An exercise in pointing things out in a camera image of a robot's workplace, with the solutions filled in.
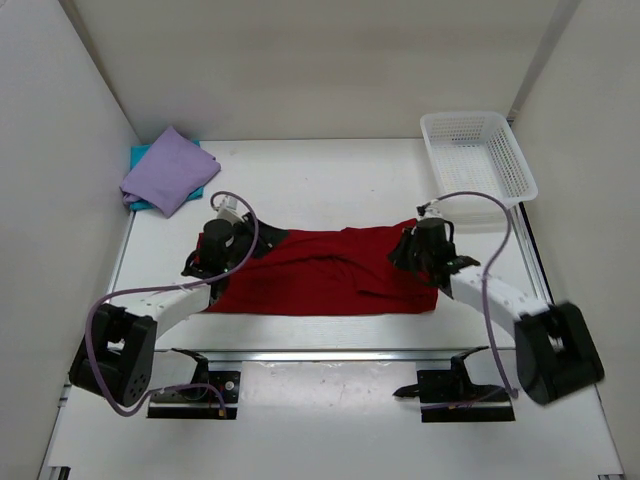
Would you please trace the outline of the red t-shirt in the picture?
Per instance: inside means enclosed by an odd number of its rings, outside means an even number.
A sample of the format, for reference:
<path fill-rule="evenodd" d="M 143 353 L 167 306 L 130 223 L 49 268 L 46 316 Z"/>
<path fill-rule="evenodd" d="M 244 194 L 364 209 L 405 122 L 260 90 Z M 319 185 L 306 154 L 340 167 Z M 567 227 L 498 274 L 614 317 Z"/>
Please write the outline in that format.
<path fill-rule="evenodd" d="M 209 313 L 278 316 L 420 314 L 438 291 L 392 265 L 387 255 L 414 219 L 339 231 L 290 230 L 262 258 L 230 276 Z"/>

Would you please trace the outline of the purple t-shirt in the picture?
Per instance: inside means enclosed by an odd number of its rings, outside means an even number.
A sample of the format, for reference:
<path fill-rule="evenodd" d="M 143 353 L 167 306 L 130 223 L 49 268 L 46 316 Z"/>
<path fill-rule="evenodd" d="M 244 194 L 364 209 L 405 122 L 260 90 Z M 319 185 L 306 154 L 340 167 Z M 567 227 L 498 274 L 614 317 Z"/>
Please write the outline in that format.
<path fill-rule="evenodd" d="M 146 202 L 169 218 L 221 169 L 213 155 L 169 126 L 122 180 L 123 203 Z"/>

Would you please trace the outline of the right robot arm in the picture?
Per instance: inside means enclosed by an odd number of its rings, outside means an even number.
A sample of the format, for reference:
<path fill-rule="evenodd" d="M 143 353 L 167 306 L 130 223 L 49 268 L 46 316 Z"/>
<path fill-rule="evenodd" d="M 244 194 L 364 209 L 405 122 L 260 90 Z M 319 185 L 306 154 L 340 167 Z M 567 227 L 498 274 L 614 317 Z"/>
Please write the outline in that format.
<path fill-rule="evenodd" d="M 451 300 L 483 314 L 515 342 L 519 387 L 539 405 L 604 380 L 605 371 L 581 310 L 547 303 L 492 276 L 486 265 L 456 252 L 453 224 L 428 217 L 405 227 L 391 264 L 426 280 Z"/>

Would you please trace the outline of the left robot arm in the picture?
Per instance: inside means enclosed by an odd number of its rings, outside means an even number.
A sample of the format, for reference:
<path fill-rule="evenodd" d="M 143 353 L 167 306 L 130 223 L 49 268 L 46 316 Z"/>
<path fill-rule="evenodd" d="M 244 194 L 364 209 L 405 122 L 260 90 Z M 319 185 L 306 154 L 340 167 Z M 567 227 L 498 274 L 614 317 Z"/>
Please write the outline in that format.
<path fill-rule="evenodd" d="M 181 272 L 186 282 L 140 287 L 141 300 L 127 308 L 113 304 L 113 292 L 90 311 L 84 337 L 72 361 L 70 383 L 102 397 L 123 416 L 137 413 L 153 394 L 180 392 L 188 400 L 214 393 L 202 357 L 177 349 L 160 353 L 156 341 L 189 316 L 215 305 L 232 275 L 271 253 L 290 233 L 257 219 L 221 214 L 207 222 Z"/>

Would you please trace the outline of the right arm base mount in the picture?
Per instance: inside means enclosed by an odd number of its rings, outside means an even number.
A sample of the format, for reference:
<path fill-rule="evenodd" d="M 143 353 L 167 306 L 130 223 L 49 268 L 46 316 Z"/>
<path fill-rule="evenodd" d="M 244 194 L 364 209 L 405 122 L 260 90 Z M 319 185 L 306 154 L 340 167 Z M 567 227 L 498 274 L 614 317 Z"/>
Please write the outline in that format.
<path fill-rule="evenodd" d="M 488 349 L 482 346 L 456 353 L 447 368 L 419 369 L 417 381 L 399 387 L 393 397 L 418 399 L 422 423 L 513 422 L 515 413 L 505 388 L 474 383 L 466 367 L 469 356 Z"/>

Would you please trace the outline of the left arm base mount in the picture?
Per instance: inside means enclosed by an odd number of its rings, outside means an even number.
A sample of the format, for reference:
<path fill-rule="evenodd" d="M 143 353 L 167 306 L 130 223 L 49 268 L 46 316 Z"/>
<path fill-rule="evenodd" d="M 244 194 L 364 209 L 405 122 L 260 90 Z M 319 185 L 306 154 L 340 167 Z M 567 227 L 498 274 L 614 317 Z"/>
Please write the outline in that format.
<path fill-rule="evenodd" d="M 154 356 L 147 417 L 170 420 L 235 420 L 241 367 L 211 363 L 201 353 L 171 349 Z"/>

